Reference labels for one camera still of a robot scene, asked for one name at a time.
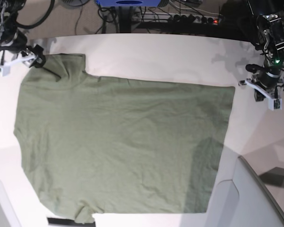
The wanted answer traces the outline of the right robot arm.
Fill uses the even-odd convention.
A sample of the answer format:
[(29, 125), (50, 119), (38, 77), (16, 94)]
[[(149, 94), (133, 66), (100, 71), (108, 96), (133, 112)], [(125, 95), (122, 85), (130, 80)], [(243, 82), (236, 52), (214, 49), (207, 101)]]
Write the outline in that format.
[(33, 29), (49, 17), (55, 1), (51, 0), (49, 8), (39, 21), (32, 25), (17, 22), (18, 12), (24, 7), (25, 0), (0, 0), (0, 71), (7, 70), (12, 64), (22, 62), (28, 67), (41, 68), (46, 62), (44, 49), (36, 45), (27, 45), (28, 39), (20, 29)]

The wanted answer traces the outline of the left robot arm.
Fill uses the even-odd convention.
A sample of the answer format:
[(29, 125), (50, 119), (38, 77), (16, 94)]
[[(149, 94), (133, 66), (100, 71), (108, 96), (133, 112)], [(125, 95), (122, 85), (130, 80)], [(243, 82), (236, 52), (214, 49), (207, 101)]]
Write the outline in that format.
[(248, 64), (246, 70), (253, 74), (250, 80), (255, 101), (278, 98), (278, 89), (284, 87), (281, 74), (284, 71), (284, 24), (280, 12), (284, 0), (245, 1), (253, 25), (253, 45), (264, 56), (263, 65)]

